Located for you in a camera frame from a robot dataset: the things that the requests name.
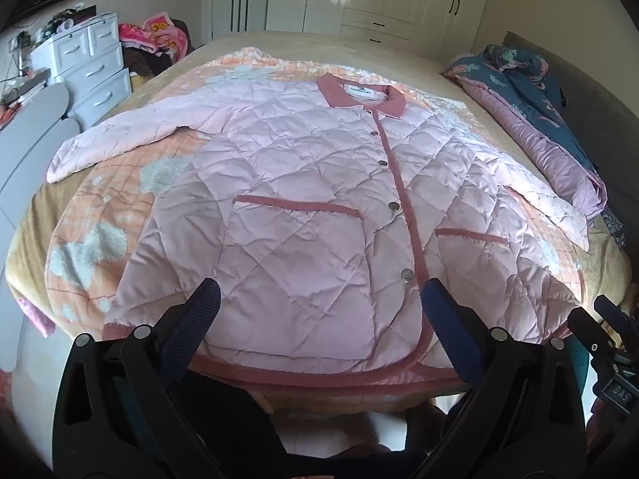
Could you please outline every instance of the blue gripper pad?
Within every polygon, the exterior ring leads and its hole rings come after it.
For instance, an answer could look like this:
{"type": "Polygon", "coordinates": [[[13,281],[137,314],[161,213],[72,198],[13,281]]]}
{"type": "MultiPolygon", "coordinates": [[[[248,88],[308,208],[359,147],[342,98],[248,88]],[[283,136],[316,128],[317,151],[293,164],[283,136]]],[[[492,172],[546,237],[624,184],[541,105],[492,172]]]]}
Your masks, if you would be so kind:
{"type": "Polygon", "coordinates": [[[159,376],[165,386],[181,380],[186,373],[197,348],[220,311],[221,301],[219,285],[207,278],[184,305],[173,307],[183,309],[183,313],[158,351],[159,376]]]}
{"type": "Polygon", "coordinates": [[[474,310],[459,306],[439,279],[422,288],[422,308],[458,376],[477,389],[486,371],[486,325],[474,310]]]}

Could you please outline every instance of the metal snap button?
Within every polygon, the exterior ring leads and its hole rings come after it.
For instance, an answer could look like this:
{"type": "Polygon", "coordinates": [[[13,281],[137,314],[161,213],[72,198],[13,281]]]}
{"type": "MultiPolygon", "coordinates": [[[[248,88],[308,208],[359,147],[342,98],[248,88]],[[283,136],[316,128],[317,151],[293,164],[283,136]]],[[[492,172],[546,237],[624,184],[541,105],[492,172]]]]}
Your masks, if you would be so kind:
{"type": "Polygon", "coordinates": [[[404,268],[401,271],[401,278],[404,279],[405,282],[410,283],[415,278],[415,272],[413,272],[410,268],[404,268]]]}

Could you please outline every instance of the pink blanket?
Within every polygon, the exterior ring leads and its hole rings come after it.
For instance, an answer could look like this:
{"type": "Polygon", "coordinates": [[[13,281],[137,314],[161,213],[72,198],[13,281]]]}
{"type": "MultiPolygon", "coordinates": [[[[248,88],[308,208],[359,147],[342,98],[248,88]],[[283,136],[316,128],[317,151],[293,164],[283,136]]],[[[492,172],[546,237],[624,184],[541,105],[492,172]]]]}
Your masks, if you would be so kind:
{"type": "Polygon", "coordinates": [[[173,25],[166,12],[151,16],[143,23],[142,27],[133,23],[121,23],[119,37],[124,46],[139,48],[151,53],[166,51],[171,56],[173,63],[177,63],[186,56],[189,47],[187,35],[173,25]]]}

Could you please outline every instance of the pink trim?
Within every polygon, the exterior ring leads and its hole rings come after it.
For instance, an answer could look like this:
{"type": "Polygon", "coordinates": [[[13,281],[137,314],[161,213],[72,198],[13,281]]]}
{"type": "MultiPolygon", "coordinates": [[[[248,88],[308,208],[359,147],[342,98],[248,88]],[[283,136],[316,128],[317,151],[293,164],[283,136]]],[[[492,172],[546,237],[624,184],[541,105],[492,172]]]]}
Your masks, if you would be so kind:
{"type": "MultiPolygon", "coordinates": [[[[205,376],[215,379],[219,377],[202,373],[191,368],[191,371],[199,372],[205,376]]],[[[420,382],[410,382],[405,384],[370,384],[359,387],[325,388],[318,393],[317,389],[306,387],[282,387],[272,384],[247,384],[236,380],[221,379],[220,381],[246,389],[250,392],[260,392],[264,394],[286,394],[290,396],[382,396],[382,395],[408,395],[424,393],[424,395],[452,395],[468,390],[468,384],[462,382],[458,377],[437,378],[434,380],[423,380],[420,382]]]]}
{"type": "MultiPolygon", "coordinates": [[[[109,323],[104,325],[102,329],[102,338],[104,340],[125,338],[129,336],[132,331],[133,326],[109,323]]],[[[369,387],[372,387],[372,384],[375,382],[381,382],[409,369],[420,376],[435,376],[433,380],[455,379],[457,375],[453,369],[431,368],[419,363],[426,349],[428,349],[432,332],[430,324],[428,324],[426,318],[423,317],[422,334],[413,353],[394,364],[370,371],[333,375],[296,373],[229,364],[212,360],[210,357],[199,354],[193,357],[190,368],[201,374],[222,378],[229,382],[233,381],[244,385],[249,383],[252,388],[255,384],[260,386],[273,386],[279,388],[279,390],[281,390],[282,387],[295,388],[295,390],[322,389],[323,393],[328,390],[338,390],[341,393],[346,388],[351,390],[351,393],[354,395],[368,392],[369,387]]],[[[409,384],[396,384],[397,389],[394,391],[403,391],[408,385],[409,384]]]]}
{"type": "Polygon", "coordinates": [[[362,213],[357,209],[351,209],[343,205],[325,204],[321,202],[292,202],[290,200],[281,200],[280,198],[267,198],[266,196],[247,196],[239,195],[235,198],[236,202],[245,204],[266,205],[278,209],[288,211],[305,211],[305,212],[339,212],[354,218],[362,219],[362,213]]]}
{"type": "Polygon", "coordinates": [[[426,269],[426,260],[424,259],[424,254],[422,251],[422,242],[419,239],[419,231],[417,229],[417,218],[415,216],[415,210],[413,209],[413,204],[408,198],[408,192],[406,190],[406,187],[404,186],[404,180],[402,180],[401,177],[399,164],[397,164],[397,159],[395,158],[395,154],[391,149],[389,139],[386,136],[386,131],[381,125],[381,121],[379,120],[379,115],[376,110],[373,111],[373,119],[375,120],[375,124],[377,124],[377,128],[379,130],[381,145],[386,152],[386,157],[388,158],[389,162],[389,169],[391,170],[393,179],[395,180],[395,187],[397,188],[399,201],[401,203],[402,210],[404,211],[404,217],[406,218],[406,222],[408,225],[410,244],[413,247],[413,258],[415,259],[415,275],[417,276],[417,283],[419,284],[419,288],[421,289],[422,286],[429,279],[429,275],[428,270],[426,269]]]}
{"type": "Polygon", "coordinates": [[[436,236],[462,236],[463,238],[471,238],[476,241],[494,241],[495,243],[508,244],[506,238],[493,236],[492,234],[482,234],[481,232],[473,232],[464,228],[436,228],[436,236]]]}
{"type": "Polygon", "coordinates": [[[331,108],[358,108],[363,107],[365,110],[377,110],[379,113],[388,115],[395,119],[401,118],[406,109],[406,98],[404,94],[397,90],[394,86],[389,85],[368,85],[357,81],[349,81],[336,77],[333,74],[324,74],[318,78],[318,88],[322,92],[328,106],[331,108]],[[364,105],[354,97],[351,97],[344,90],[343,85],[354,85],[362,88],[369,88],[376,92],[383,92],[388,96],[388,100],[374,106],[364,105]]]}

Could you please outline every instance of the pink collar trim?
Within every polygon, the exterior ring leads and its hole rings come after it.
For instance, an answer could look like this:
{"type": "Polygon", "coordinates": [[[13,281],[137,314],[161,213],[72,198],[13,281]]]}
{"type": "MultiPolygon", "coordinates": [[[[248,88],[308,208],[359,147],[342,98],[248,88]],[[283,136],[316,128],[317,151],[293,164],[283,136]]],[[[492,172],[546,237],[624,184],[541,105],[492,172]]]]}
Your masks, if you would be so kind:
{"type": "Polygon", "coordinates": [[[333,74],[324,74],[318,78],[318,87],[319,91],[324,95],[328,106],[331,108],[357,108],[361,106],[364,110],[375,110],[395,119],[400,119],[406,108],[406,98],[404,94],[389,85],[366,85],[358,83],[357,81],[342,79],[333,74]],[[345,84],[370,88],[376,92],[383,92],[388,96],[388,100],[378,105],[364,105],[346,93],[343,86],[345,84]]]}

